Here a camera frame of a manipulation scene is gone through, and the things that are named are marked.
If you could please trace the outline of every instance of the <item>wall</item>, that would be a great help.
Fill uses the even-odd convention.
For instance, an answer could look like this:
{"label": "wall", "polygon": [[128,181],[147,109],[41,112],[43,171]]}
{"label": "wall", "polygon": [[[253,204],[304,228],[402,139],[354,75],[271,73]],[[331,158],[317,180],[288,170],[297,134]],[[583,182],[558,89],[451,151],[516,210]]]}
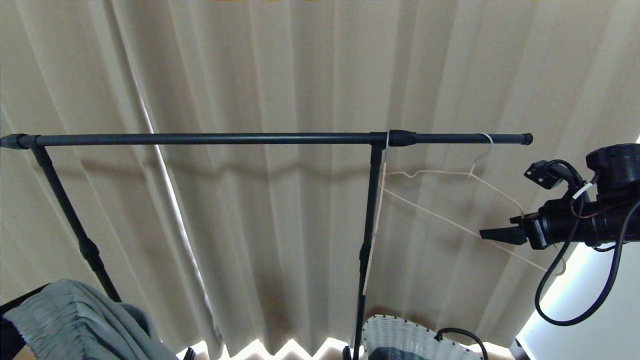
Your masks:
{"label": "wall", "polygon": [[[565,320],[587,309],[602,289],[611,256],[583,245],[576,248],[568,260],[567,272],[558,278],[543,299],[545,312],[552,318]],[[573,327],[557,327],[534,313],[518,335],[531,359],[637,359],[639,258],[640,243],[624,246],[618,277],[609,297],[584,322]]]}

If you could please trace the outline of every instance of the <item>clothes rack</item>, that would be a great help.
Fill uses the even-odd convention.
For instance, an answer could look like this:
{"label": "clothes rack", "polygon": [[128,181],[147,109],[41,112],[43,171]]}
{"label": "clothes rack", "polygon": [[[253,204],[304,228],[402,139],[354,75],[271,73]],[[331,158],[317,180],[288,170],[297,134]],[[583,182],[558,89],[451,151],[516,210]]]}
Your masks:
{"label": "clothes rack", "polygon": [[[372,133],[174,133],[174,134],[90,134],[90,135],[27,135],[12,134],[2,137],[1,147],[9,149],[31,149],[38,164],[55,194],[73,232],[78,240],[80,253],[95,273],[105,292],[114,301],[120,296],[104,268],[100,252],[89,239],[76,215],[73,205],[60,182],[56,169],[46,147],[84,145],[228,145],[228,144],[368,144],[371,146],[369,185],[367,189],[367,209],[365,214],[364,239],[360,248],[360,280],[358,282],[358,304],[355,336],[353,338],[353,359],[358,359],[364,320],[365,295],[363,288],[367,273],[367,263],[371,252],[371,238],[378,196],[378,178],[382,153],[387,144],[404,147],[418,143],[510,143],[529,145],[533,135],[526,134],[420,134],[406,130],[391,130]],[[351,360],[351,352],[344,349],[344,360]]]}

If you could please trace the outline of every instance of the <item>curtain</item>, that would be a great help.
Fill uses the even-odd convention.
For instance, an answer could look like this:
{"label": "curtain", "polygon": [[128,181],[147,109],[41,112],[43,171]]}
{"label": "curtain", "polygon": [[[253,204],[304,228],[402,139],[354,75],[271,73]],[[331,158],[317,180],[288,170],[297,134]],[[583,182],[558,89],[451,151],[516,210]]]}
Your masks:
{"label": "curtain", "polygon": [[[640,134],[640,4],[103,1],[0,4],[2,135],[525,133],[476,174],[534,211],[522,174]],[[467,171],[487,145],[388,150],[388,171]],[[254,339],[314,353],[353,335],[369,148],[50,149],[116,288],[174,350]],[[68,277],[99,288],[29,152],[2,151],[2,301]],[[517,209],[464,177],[389,190],[469,229]],[[555,250],[509,247],[547,267]],[[509,345],[539,268],[384,196],[367,314]]]}

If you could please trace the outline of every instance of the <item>wire hanger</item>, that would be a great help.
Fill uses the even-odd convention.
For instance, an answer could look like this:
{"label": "wire hanger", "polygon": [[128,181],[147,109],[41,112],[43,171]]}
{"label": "wire hanger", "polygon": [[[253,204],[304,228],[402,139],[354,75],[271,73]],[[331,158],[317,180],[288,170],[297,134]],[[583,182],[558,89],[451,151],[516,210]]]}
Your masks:
{"label": "wire hanger", "polygon": [[[413,206],[414,208],[417,208],[417,209],[422,210],[422,211],[424,211],[426,213],[429,213],[430,215],[433,215],[434,217],[437,217],[437,218],[439,218],[441,220],[444,220],[444,221],[450,223],[451,225],[453,225],[453,226],[455,226],[455,227],[457,227],[457,228],[459,228],[459,229],[461,229],[463,231],[466,231],[467,233],[469,233],[471,235],[474,235],[475,237],[477,237],[479,239],[482,239],[480,234],[476,233],[475,231],[467,229],[466,227],[464,227],[462,225],[459,225],[456,222],[454,222],[452,220],[449,220],[448,218],[443,217],[442,215],[436,214],[431,210],[423,208],[422,206],[420,206],[418,204],[415,204],[415,203],[405,199],[404,197],[402,197],[402,196],[400,196],[400,195],[398,195],[398,194],[396,194],[394,192],[391,192],[390,190],[386,189],[385,188],[385,183],[386,183],[387,176],[402,174],[402,175],[404,175],[404,176],[406,176],[408,178],[414,178],[418,174],[422,174],[422,173],[435,173],[435,174],[448,174],[448,175],[471,177],[472,179],[475,179],[476,181],[479,181],[481,184],[485,185],[489,189],[497,192],[501,196],[507,198],[507,200],[511,201],[518,208],[518,210],[520,211],[520,216],[524,217],[524,209],[516,200],[514,200],[513,198],[511,198],[509,195],[505,194],[504,192],[498,190],[495,186],[491,185],[490,183],[487,183],[485,180],[481,179],[480,177],[476,176],[473,173],[474,169],[476,168],[476,163],[480,159],[482,159],[485,156],[489,155],[489,153],[491,153],[491,151],[493,150],[493,138],[491,138],[491,136],[489,134],[485,134],[485,133],[478,133],[478,134],[486,136],[489,139],[490,146],[489,146],[489,149],[484,154],[482,154],[482,155],[480,155],[480,156],[475,158],[473,164],[471,165],[471,169],[469,169],[468,172],[443,171],[443,170],[419,170],[419,171],[416,171],[413,175],[410,175],[410,174],[407,174],[404,171],[396,171],[396,172],[387,173],[387,152],[388,152],[388,148],[389,148],[389,146],[388,146],[389,133],[387,133],[387,146],[385,147],[385,152],[384,152],[384,157],[383,157],[383,164],[382,164],[382,180],[381,180],[381,184],[380,184],[380,199],[378,201],[378,208],[376,209],[376,218],[375,218],[374,225],[373,225],[373,235],[372,235],[372,240],[371,240],[371,251],[369,253],[369,264],[367,266],[367,274],[365,276],[365,282],[364,282],[364,288],[363,288],[363,291],[362,291],[362,295],[365,295],[366,292],[367,292],[367,285],[369,283],[369,272],[371,271],[371,259],[373,258],[373,248],[374,248],[374,245],[375,245],[376,237],[378,235],[378,226],[380,224],[380,212],[381,212],[380,210],[382,208],[382,202],[383,202],[383,198],[384,198],[384,194],[385,193],[387,193],[387,194],[389,194],[389,195],[391,195],[391,196],[393,196],[393,197],[395,197],[395,198],[397,198],[397,199],[399,199],[399,200],[401,200],[401,201]],[[544,272],[547,271],[546,268],[534,263],[533,261],[531,261],[531,260],[529,260],[529,259],[527,259],[527,258],[525,258],[525,257],[523,257],[521,255],[516,254],[515,252],[513,252],[513,251],[511,251],[511,250],[499,245],[495,241],[491,241],[491,240],[487,240],[487,239],[482,239],[482,240],[486,241],[487,243],[489,243],[490,245],[492,245],[494,247],[499,248],[500,250],[503,250],[503,251],[515,256],[518,259],[521,259],[522,261],[525,261],[526,263],[530,264],[531,266],[539,268],[540,270],[542,270]],[[556,273],[553,273],[552,275],[560,276],[560,275],[564,274],[565,270],[566,270],[566,261],[564,260],[564,257],[563,257],[562,258],[562,269],[560,269],[560,271],[558,271]]]}

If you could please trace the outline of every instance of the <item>gray garment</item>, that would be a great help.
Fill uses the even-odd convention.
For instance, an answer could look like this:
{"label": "gray garment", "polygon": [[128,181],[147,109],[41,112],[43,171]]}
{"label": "gray garment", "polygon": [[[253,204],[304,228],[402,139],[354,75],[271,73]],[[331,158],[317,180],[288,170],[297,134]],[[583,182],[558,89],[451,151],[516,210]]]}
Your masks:
{"label": "gray garment", "polygon": [[77,281],[52,282],[4,318],[38,360],[176,360],[141,310]]}

